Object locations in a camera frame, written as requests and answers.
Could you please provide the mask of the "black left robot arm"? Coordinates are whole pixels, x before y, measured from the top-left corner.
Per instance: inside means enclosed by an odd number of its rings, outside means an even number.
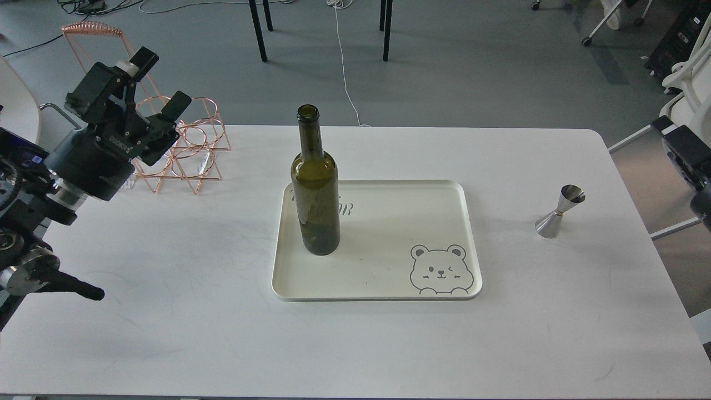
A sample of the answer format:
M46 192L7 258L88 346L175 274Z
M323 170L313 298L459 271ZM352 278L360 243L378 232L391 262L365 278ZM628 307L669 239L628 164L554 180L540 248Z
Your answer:
M64 104L86 126L53 151L2 130L2 326L32 293L104 298L103 289L60 270L43 236L51 221L71 225L86 198L111 200L134 173L135 159L152 166L178 140L176 122L190 96L178 91L149 117L137 111L137 84L157 62L142 47L115 66L95 63Z

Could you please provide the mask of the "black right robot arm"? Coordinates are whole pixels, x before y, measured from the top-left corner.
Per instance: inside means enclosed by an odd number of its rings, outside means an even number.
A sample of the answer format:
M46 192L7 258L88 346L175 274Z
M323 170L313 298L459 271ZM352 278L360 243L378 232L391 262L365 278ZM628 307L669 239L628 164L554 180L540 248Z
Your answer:
M710 149L686 125L675 125L666 116L651 123L663 135L666 154L683 179L696 191L690 209L710 230Z

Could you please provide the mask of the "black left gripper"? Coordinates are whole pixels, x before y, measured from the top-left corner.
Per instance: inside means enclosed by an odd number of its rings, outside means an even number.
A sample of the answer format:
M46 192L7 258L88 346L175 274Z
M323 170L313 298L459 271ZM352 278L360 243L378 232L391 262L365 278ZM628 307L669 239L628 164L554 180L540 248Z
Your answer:
M153 166L178 139L176 122L192 98L177 91L160 112L142 117L134 100L136 84L158 62L158 55L140 48L116 66L95 63L64 108L89 123L69 135L44 164L61 179L91 197L110 200L134 172L133 159Z

